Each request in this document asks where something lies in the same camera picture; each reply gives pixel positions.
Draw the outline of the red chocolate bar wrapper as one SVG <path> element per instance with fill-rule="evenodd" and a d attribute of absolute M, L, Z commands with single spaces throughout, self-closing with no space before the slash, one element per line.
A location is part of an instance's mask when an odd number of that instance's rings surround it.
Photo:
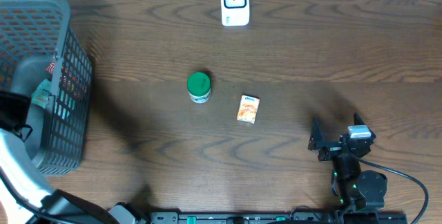
<path fill-rule="evenodd" d="M 82 64 L 65 62 L 61 67 L 59 85 L 75 98 L 86 97 L 90 86 L 90 72 Z"/>

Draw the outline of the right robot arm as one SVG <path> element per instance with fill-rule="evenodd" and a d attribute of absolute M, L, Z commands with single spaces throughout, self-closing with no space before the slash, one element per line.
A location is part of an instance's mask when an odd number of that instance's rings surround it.
<path fill-rule="evenodd" d="M 311 122 L 308 150 L 318 153 L 321 162 L 333 164 L 332 191 L 352 212 L 377 210 L 385 206 L 387 178 L 382 173 L 361 169 L 360 159 L 367 155 L 376 135 L 354 114 L 353 125 L 337 141 L 326 141 L 318 118 Z"/>

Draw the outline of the green tissue wipes pack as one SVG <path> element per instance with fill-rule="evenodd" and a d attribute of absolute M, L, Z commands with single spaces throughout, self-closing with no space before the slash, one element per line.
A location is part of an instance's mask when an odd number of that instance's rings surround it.
<path fill-rule="evenodd" d="M 50 87 L 51 81 L 48 79 L 43 80 L 32 94 L 31 103 L 40 106 L 43 109 L 46 108 L 49 103 Z"/>

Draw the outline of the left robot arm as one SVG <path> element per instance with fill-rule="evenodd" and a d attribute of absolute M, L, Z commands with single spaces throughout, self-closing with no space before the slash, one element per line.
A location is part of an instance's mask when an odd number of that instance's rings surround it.
<path fill-rule="evenodd" d="M 31 99 L 1 92 L 1 203 L 10 223 L 116 223 L 103 208 L 55 189 L 27 154 L 23 128 Z"/>

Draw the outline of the green lid jar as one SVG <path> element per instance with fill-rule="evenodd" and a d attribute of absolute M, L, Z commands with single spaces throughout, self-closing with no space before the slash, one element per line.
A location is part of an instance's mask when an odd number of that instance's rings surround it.
<path fill-rule="evenodd" d="M 198 104 L 207 102 L 211 97 L 211 80 L 209 76 L 202 72 L 191 74 L 187 80 L 187 90 L 193 102 Z"/>

